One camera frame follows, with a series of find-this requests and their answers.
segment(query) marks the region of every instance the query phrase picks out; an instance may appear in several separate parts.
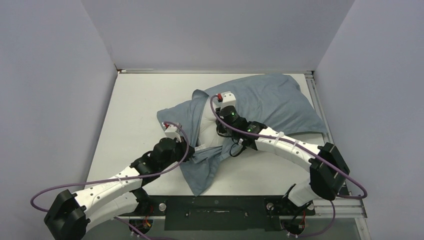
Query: gray wall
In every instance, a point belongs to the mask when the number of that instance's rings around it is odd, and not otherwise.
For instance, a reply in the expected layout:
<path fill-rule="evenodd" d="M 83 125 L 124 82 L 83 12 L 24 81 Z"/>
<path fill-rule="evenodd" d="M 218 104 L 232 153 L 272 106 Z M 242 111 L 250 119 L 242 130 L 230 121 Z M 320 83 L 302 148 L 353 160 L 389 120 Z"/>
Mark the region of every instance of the gray wall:
<path fill-rule="evenodd" d="M 45 240 L 30 198 L 86 179 L 116 69 L 79 0 L 20 2 L 0 7 L 0 239 Z"/>
<path fill-rule="evenodd" d="M 373 240 L 424 239 L 423 13 L 422 0 L 356 0 L 315 72 L 334 141 L 369 191 Z"/>
<path fill-rule="evenodd" d="M 120 69 L 314 70 L 354 0 L 82 0 Z"/>

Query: blue cloth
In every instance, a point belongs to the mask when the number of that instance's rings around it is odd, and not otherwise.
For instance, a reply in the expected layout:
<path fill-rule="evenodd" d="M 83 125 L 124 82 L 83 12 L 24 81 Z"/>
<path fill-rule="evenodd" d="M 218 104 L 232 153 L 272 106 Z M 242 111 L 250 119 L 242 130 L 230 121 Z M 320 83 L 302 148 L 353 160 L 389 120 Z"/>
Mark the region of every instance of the blue cloth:
<path fill-rule="evenodd" d="M 192 147 L 199 136 L 203 109 L 209 96 L 232 92 L 236 97 L 238 114 L 248 121 L 257 121 L 286 135 L 304 132 L 326 133 L 327 128 L 300 86 L 289 75 L 266 74 L 248 76 L 224 82 L 204 91 L 195 90 L 192 100 L 157 112 L 159 122 L 180 123 L 186 131 Z M 222 160 L 230 156 L 233 145 L 226 138 L 222 146 L 195 152 L 190 161 L 181 164 L 185 180 L 195 196 L 200 195 L 212 183 Z"/>

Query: white table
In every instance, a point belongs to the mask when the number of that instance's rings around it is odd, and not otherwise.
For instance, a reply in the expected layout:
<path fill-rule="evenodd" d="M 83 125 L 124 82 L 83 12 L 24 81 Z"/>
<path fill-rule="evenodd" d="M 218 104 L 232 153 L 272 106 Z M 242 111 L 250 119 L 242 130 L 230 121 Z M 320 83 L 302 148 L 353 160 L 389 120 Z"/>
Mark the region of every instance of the white table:
<path fill-rule="evenodd" d="M 156 113 L 190 100 L 196 89 L 255 74 L 239 73 L 140 73 L 119 74 L 88 174 L 88 181 L 106 179 L 150 151 L 165 136 Z M 312 105 L 303 74 L 291 74 Z M 294 138 L 323 145 L 320 133 Z M 309 174 L 301 167 L 271 153 L 247 149 L 224 160 L 212 186 L 203 195 L 283 195 Z M 193 195 L 179 168 L 147 184 L 149 195 Z"/>

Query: purple cable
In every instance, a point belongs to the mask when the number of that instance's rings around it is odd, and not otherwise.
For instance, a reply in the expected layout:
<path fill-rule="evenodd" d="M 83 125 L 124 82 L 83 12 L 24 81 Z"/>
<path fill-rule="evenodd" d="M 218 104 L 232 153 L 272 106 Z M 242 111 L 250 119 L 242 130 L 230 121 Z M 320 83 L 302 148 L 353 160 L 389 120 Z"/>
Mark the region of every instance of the purple cable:
<path fill-rule="evenodd" d="M 213 115 L 215 115 L 215 118 L 222 124 L 224 125 L 226 128 L 231 129 L 232 131 L 244 134 L 244 135 L 248 135 L 248 136 L 253 136 L 253 137 L 259 137 L 259 138 L 266 138 L 266 139 L 272 139 L 275 140 L 276 138 L 273 136 L 267 136 L 267 135 L 262 135 L 262 134 L 256 134 L 256 133 L 251 133 L 251 132 L 247 132 L 247 131 L 242 131 L 239 130 L 235 127 L 232 127 L 228 124 L 226 124 L 221 118 L 220 116 L 218 116 L 218 114 L 215 112 L 214 109 L 214 105 L 213 105 L 213 100 L 214 98 L 217 98 L 218 95 L 214 95 L 210 98 L 210 108 L 212 109 L 212 113 Z M 285 139 L 280 137 L 278 140 L 289 143 L 291 145 L 296 146 L 297 148 L 307 152 L 308 154 L 310 154 L 311 156 L 315 157 L 316 159 L 318 159 L 319 161 L 323 162 L 325 165 L 329 166 L 330 168 L 332 168 L 334 171 L 338 172 L 338 174 L 342 175 L 343 177 L 345 177 L 347 180 L 351 181 L 353 184 L 355 184 L 358 188 L 360 188 L 363 191 L 363 195 L 359 195 L 359 196 L 350 196 L 350 195 L 337 195 L 337 197 L 340 198 L 344 198 L 344 199 L 364 199 L 368 196 L 368 192 L 365 189 L 364 186 L 362 186 L 359 182 L 357 182 L 355 179 L 351 178 L 349 175 L 347 175 L 346 173 L 344 173 L 342 170 L 338 169 L 336 166 L 334 166 L 333 164 L 331 164 L 330 162 L 328 162 L 327 160 L 325 160 L 324 158 L 318 156 L 317 154 L 313 153 L 312 151 L 310 151 L 309 149 L 307 149 L 306 147 L 303 147 L 301 145 L 296 144 L 294 141 Z"/>
<path fill-rule="evenodd" d="M 142 233 L 140 230 L 138 230 L 135 226 L 131 225 L 129 222 L 126 222 L 126 221 L 124 221 L 123 219 L 121 219 L 121 218 L 119 218 L 117 216 L 114 217 L 114 219 L 120 221 L 121 223 L 124 223 L 124 224 L 128 225 L 128 227 L 130 227 L 134 232 L 136 232 L 141 237 L 143 237 L 143 238 L 145 238 L 147 240 L 175 240 L 174 238 L 170 238 L 170 237 L 161 237 L 161 236 L 148 237 L 144 233 Z"/>
<path fill-rule="evenodd" d="M 317 232 L 309 233 L 309 234 L 297 235 L 298 238 L 308 238 L 308 237 L 318 236 L 320 234 L 327 232 L 327 230 L 329 230 L 333 226 L 333 224 L 336 220 L 336 208 L 334 207 L 333 201 L 330 201 L 330 203 L 331 203 L 331 206 L 332 206 L 332 219 L 331 219 L 331 222 L 328 224 L 328 226 L 326 228 L 322 229 L 321 231 L 317 231 Z M 287 231 L 287 232 L 290 234 L 290 236 L 296 237 L 295 234 L 290 233 L 289 231 Z"/>
<path fill-rule="evenodd" d="M 164 121 L 164 124 L 169 124 L 169 125 L 174 125 L 177 129 L 180 130 L 180 132 L 182 133 L 182 135 L 184 136 L 184 140 L 186 142 L 186 148 L 185 148 L 185 153 L 184 156 L 182 156 L 181 160 L 173 167 L 171 167 L 170 169 L 166 170 L 166 171 L 162 171 L 162 172 L 157 172 L 157 173 L 153 173 L 153 174 L 148 174 L 148 175 L 140 175 L 140 176 L 129 176 L 129 177 L 123 177 L 123 178 L 113 178 L 113 179 L 105 179 L 105 180 L 97 180 L 97 181 L 88 181 L 88 182 L 80 182 L 80 183 L 69 183 L 69 184 L 63 184 L 63 185 L 59 185 L 59 186 L 52 186 L 49 187 L 47 189 L 44 189 L 40 192 L 38 192 L 37 194 L 35 194 L 33 197 L 31 197 L 30 203 L 31 206 L 39 211 L 42 212 L 46 212 L 48 211 L 48 209 L 42 208 L 37 206 L 34 203 L 34 200 L 42 195 L 45 194 L 47 192 L 50 192 L 52 190 L 56 190 L 56 189 L 62 189 L 62 188 L 69 188 L 69 187 L 75 187 L 75 186 L 85 186 L 85 185 L 92 185 L 92 184 L 104 184 L 104 183 L 110 183 L 110 182 L 118 182 L 118 181 L 124 181 L 124 180 L 133 180 L 133 179 L 144 179 L 144 178 L 150 178 L 150 177 L 156 177 L 162 174 L 166 174 L 169 173 L 170 171 L 174 170 L 175 168 L 177 168 L 183 161 L 184 159 L 187 157 L 187 155 L 189 154 L 189 138 L 187 137 L 186 132 L 183 130 L 182 127 L 178 126 L 177 124 L 170 122 L 170 121 Z"/>

